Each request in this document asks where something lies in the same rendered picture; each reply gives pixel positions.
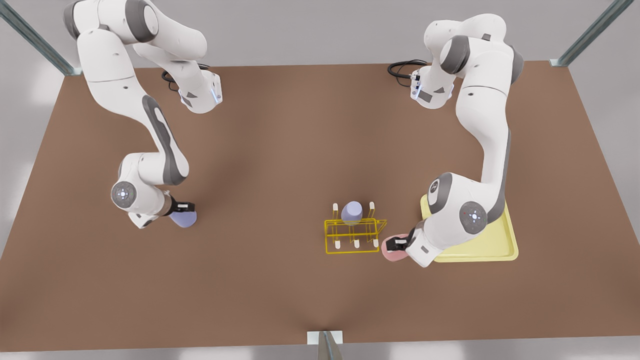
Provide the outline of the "pink cup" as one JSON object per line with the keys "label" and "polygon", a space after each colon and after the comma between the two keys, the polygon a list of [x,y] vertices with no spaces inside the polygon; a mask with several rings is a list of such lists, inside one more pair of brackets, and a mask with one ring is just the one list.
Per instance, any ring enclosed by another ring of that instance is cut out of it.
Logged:
{"label": "pink cup", "polygon": [[409,255],[406,253],[406,251],[386,251],[386,239],[380,244],[380,249],[381,249],[381,253],[382,255],[390,262],[398,262],[400,260],[403,260],[407,257],[409,257]]}

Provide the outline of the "pale yellow tray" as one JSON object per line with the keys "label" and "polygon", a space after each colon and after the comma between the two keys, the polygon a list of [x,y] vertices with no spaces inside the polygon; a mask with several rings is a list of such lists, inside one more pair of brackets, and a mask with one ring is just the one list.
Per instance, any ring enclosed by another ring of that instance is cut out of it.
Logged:
{"label": "pale yellow tray", "polygon": [[470,241],[444,250],[434,261],[446,263],[508,262],[518,258],[519,249],[507,205],[499,219]]}

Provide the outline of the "silver frame post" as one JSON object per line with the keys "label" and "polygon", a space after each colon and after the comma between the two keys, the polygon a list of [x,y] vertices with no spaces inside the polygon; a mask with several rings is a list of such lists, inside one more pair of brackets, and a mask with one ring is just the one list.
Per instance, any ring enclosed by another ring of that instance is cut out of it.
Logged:
{"label": "silver frame post", "polygon": [[80,76],[82,68],[73,67],[6,0],[0,0],[0,18],[41,54],[64,76]]}
{"label": "silver frame post", "polygon": [[343,360],[339,345],[343,344],[342,330],[308,331],[307,344],[317,346],[317,360]]}
{"label": "silver frame post", "polygon": [[634,2],[635,0],[613,0],[558,59],[549,59],[550,66],[553,68],[567,68]]}

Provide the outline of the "lavender cup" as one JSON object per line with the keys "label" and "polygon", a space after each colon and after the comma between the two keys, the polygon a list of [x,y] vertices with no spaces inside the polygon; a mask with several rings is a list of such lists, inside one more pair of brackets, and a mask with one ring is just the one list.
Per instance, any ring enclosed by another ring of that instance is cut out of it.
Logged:
{"label": "lavender cup", "polygon": [[362,220],[363,209],[361,203],[351,201],[343,207],[340,218],[348,226],[355,226]]}
{"label": "lavender cup", "polygon": [[179,227],[189,228],[197,221],[197,213],[193,211],[174,211],[168,217]]}

